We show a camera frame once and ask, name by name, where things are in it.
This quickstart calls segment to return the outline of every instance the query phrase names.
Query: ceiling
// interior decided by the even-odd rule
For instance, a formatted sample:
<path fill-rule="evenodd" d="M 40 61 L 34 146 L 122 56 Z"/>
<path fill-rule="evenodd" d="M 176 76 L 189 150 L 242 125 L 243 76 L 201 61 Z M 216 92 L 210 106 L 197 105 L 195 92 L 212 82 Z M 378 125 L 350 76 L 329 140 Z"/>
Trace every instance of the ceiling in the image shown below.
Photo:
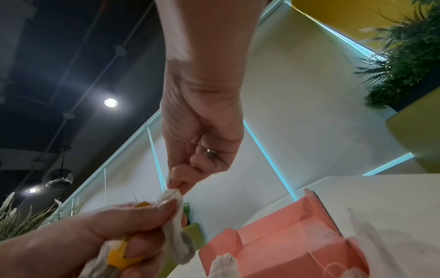
<path fill-rule="evenodd" d="M 0 18 L 0 201 L 16 191 L 36 212 L 67 198 L 157 111 L 165 44 L 151 0 L 2 0 Z M 107 88 L 115 108 L 103 104 Z M 25 194 L 61 166 L 63 145 L 73 185 Z"/>

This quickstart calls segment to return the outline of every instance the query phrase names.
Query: hand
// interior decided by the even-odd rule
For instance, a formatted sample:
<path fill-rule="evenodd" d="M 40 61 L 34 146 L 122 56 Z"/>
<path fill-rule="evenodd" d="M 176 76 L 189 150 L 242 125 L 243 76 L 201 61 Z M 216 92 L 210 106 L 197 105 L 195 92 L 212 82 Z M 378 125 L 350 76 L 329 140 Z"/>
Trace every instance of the hand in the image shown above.
<path fill-rule="evenodd" d="M 185 194 L 211 174 L 228 170 L 237 155 L 244 133 L 242 79 L 216 84 L 172 63 L 167 62 L 161 102 L 167 186 Z"/>
<path fill-rule="evenodd" d="M 176 212 L 176 201 L 158 207 L 132 204 L 80 214 L 0 244 L 3 278 L 71 278 L 99 253 L 106 240 L 135 234 L 127 257 L 146 258 L 126 269 L 121 278 L 154 278 L 163 263 L 161 226 Z"/>

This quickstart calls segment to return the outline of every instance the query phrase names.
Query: ceiling light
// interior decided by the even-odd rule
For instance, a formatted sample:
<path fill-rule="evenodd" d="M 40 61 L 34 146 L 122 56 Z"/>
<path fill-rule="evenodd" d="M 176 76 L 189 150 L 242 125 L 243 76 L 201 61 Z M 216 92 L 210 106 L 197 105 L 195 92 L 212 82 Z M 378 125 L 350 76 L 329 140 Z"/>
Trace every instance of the ceiling light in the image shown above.
<path fill-rule="evenodd" d="M 118 105 L 118 101 L 114 98 L 106 98 L 104 104 L 107 107 L 116 107 Z"/>
<path fill-rule="evenodd" d="M 39 188 L 33 187 L 26 190 L 26 193 L 37 193 L 38 191 L 40 191 Z"/>

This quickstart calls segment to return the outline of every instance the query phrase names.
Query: lamp shade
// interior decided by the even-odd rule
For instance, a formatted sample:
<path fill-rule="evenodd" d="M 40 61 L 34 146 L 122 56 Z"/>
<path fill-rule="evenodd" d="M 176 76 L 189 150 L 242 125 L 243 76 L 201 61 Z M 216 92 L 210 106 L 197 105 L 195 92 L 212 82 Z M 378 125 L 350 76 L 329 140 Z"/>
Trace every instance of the lamp shade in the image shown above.
<path fill-rule="evenodd" d="M 62 188 L 71 185 L 72 182 L 72 170 L 67 168 L 59 168 L 49 173 L 47 176 L 46 187 Z"/>

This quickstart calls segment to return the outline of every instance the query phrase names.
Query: open cardboard box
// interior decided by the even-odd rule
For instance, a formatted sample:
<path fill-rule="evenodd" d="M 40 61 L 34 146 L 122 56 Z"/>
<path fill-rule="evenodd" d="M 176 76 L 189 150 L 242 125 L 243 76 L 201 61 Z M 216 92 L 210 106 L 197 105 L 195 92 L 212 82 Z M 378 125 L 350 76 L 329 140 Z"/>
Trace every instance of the open cardboard box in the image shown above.
<path fill-rule="evenodd" d="M 199 252 L 207 276 L 212 261 L 227 253 L 238 260 L 243 278 L 334 278 L 352 267 L 369 273 L 357 241 L 342 236 L 307 189 L 297 202 L 213 238 Z"/>

